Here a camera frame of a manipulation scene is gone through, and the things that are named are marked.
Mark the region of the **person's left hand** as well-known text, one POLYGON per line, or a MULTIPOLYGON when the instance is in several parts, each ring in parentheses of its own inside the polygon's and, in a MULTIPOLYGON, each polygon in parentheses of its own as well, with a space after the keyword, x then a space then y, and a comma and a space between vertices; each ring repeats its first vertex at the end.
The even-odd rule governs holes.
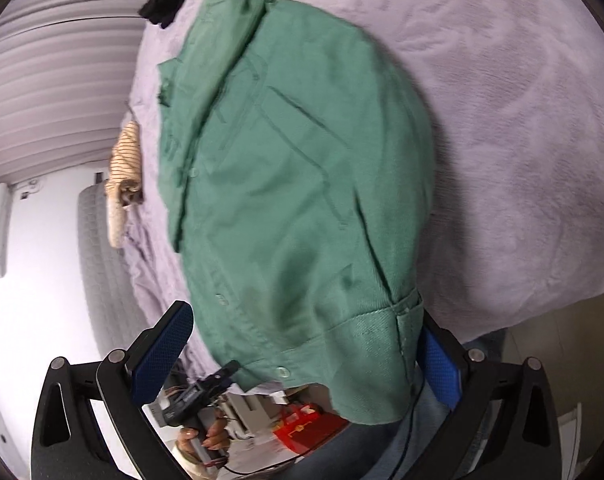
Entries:
POLYGON ((202 466, 212 466, 230 448, 226 426, 227 419, 218 413, 208 429, 184 427, 177 434, 176 448, 188 460, 202 466))

